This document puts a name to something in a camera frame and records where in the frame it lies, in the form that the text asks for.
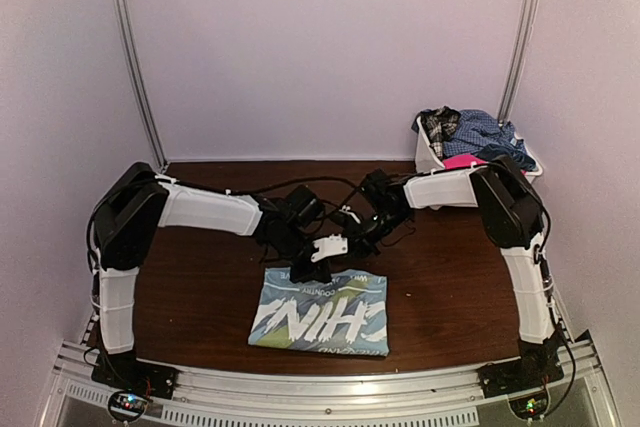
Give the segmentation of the light blue printed t-shirt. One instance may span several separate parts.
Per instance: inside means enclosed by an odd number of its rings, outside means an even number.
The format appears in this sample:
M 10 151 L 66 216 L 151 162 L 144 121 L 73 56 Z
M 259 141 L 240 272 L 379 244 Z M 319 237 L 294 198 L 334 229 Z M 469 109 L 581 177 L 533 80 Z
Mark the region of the light blue printed t-shirt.
M 386 357 L 385 276 L 348 269 L 331 281 L 293 283 L 286 268 L 265 271 L 248 337 L 252 346 L 348 356 Z

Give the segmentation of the blue dotted shirt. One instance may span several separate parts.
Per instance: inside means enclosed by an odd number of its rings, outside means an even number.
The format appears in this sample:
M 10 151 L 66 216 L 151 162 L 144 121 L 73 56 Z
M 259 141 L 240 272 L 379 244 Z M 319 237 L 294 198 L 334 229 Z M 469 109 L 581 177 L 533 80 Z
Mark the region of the blue dotted shirt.
M 482 110 L 462 110 L 459 114 L 455 132 L 443 142 L 446 158 L 463 154 L 476 155 L 488 148 L 508 154 L 528 154 L 524 140 L 516 137 L 516 129 L 511 122 L 501 124 Z

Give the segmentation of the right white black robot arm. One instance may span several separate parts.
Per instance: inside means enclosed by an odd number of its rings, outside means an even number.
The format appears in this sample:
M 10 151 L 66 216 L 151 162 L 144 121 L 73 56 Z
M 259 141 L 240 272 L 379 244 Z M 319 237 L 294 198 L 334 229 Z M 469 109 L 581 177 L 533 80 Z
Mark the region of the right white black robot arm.
M 358 257 L 379 252 L 381 241 L 415 211 L 443 206 L 478 208 L 489 240 L 506 263 L 519 315 L 519 357 L 482 368 L 489 386 L 514 380 L 530 389 L 563 376 L 558 349 L 564 338 L 558 328 L 553 280 L 545 258 L 550 216 L 533 186 L 507 155 L 466 168 L 388 175 L 377 169 L 356 188 L 372 214 L 362 218 L 347 207 L 330 216 Z

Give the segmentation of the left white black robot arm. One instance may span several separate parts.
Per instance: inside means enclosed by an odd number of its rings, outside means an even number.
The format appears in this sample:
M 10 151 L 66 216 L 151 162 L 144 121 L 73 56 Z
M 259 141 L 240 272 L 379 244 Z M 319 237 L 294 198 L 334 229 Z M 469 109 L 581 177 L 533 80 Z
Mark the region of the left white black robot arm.
M 339 235 L 315 239 L 305 232 L 322 212 L 321 202 L 303 185 L 285 198 L 269 199 L 205 190 L 158 174 L 144 162 L 131 165 L 94 207 L 86 232 L 106 376 L 123 391 L 143 383 L 134 354 L 135 286 L 158 229 L 252 237 L 289 263 L 291 281 L 328 282 L 327 262 L 346 253 L 348 242 Z

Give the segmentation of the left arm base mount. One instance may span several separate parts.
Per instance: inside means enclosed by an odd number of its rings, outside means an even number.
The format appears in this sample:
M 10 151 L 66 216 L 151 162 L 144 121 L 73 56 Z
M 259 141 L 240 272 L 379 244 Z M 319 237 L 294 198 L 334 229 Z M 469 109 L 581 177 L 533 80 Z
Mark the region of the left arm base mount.
M 108 414 L 116 421 L 138 421 L 153 406 L 155 399 L 171 400 L 178 377 L 173 367 L 126 361 L 117 366 L 109 359 L 98 359 L 91 380 L 114 389 L 106 401 Z

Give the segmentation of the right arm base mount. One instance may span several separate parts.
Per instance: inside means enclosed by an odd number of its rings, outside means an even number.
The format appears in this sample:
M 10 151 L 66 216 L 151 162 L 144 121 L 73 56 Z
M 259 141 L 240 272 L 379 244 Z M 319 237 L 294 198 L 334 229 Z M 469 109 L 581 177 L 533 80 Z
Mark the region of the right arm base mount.
M 511 413 L 531 422 L 542 420 L 551 410 L 549 385 L 564 378 L 557 360 L 540 367 L 523 358 L 486 364 L 477 374 L 485 398 L 506 396 Z

